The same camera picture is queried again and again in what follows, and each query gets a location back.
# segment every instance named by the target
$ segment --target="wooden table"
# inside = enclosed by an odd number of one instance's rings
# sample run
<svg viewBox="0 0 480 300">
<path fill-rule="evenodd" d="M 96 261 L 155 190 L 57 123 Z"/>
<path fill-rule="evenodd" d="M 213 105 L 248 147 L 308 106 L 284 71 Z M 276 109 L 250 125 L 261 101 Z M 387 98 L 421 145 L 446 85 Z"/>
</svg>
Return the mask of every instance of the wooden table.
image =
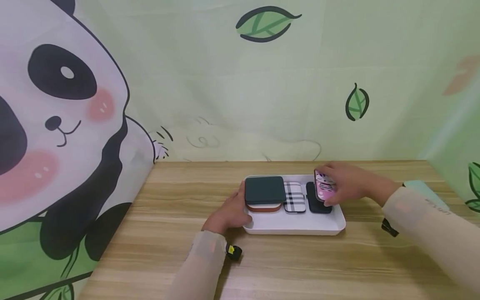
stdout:
<svg viewBox="0 0 480 300">
<path fill-rule="evenodd" d="M 354 162 L 402 182 L 423 180 L 460 216 L 478 219 L 425 161 Z M 163 299 L 194 235 L 251 174 L 310 174 L 319 162 L 158 163 L 80 296 L 81 300 Z M 382 212 L 362 199 L 342 205 L 335 237 L 258 236 L 229 240 L 216 299 L 459 299 L 461 291 L 416 246 L 381 230 Z"/>
</svg>

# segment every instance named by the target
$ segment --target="sleeve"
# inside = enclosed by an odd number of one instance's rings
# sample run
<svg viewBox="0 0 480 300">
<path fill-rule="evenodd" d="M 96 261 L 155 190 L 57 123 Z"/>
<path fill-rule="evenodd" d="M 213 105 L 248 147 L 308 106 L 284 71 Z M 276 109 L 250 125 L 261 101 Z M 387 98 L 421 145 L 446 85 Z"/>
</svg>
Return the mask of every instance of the sleeve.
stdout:
<svg viewBox="0 0 480 300">
<path fill-rule="evenodd" d="M 166 300 L 212 300 L 222 271 L 227 242 L 219 234 L 202 231 L 172 285 Z"/>
<path fill-rule="evenodd" d="M 395 230 L 459 285 L 480 295 L 480 228 L 405 187 L 388 199 L 383 211 Z"/>
</svg>

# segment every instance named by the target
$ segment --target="phone case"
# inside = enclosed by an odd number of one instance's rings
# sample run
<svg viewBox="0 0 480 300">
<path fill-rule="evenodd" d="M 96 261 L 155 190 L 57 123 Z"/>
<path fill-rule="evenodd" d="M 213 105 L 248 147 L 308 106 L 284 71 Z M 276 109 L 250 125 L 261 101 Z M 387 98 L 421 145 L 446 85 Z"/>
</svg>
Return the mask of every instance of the phone case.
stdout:
<svg viewBox="0 0 480 300">
<path fill-rule="evenodd" d="M 245 180 L 247 204 L 282 204 L 285 200 L 282 177 L 250 177 Z"/>
<path fill-rule="evenodd" d="M 325 201 L 335 195 L 335 182 L 325 174 L 315 170 L 315 195 L 319 201 Z"/>
<path fill-rule="evenodd" d="M 307 182 L 305 189 L 307 190 L 308 207 L 314 214 L 329 214 L 333 208 L 325 206 L 322 201 L 318 201 L 315 191 L 315 184 Z"/>
<path fill-rule="evenodd" d="M 287 199 L 283 203 L 285 212 L 289 214 L 301 214 L 306 211 L 305 197 L 298 182 L 285 182 L 285 196 Z"/>
</svg>

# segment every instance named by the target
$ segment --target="panda eye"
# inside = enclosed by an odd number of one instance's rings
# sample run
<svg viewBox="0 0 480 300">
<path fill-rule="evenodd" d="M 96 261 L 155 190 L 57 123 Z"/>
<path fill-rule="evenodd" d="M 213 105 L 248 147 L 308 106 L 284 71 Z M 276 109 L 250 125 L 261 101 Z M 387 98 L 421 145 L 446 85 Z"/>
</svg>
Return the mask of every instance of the panda eye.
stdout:
<svg viewBox="0 0 480 300">
<path fill-rule="evenodd" d="M 35 48 L 28 62 L 28 75 L 45 94 L 81 100 L 96 94 L 92 70 L 75 54 L 51 44 Z"/>
</svg>

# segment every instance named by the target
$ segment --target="checkered pattern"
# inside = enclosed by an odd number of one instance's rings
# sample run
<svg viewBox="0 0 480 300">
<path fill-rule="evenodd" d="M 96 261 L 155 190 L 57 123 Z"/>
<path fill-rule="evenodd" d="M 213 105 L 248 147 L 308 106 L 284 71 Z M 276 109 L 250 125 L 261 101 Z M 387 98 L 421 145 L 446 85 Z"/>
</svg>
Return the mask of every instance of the checkered pattern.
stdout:
<svg viewBox="0 0 480 300">
<path fill-rule="evenodd" d="M 287 200 L 283 202 L 283 208 L 287 213 L 304 213 L 305 196 L 301 190 L 301 185 L 298 182 L 284 182 L 285 196 Z"/>
</svg>

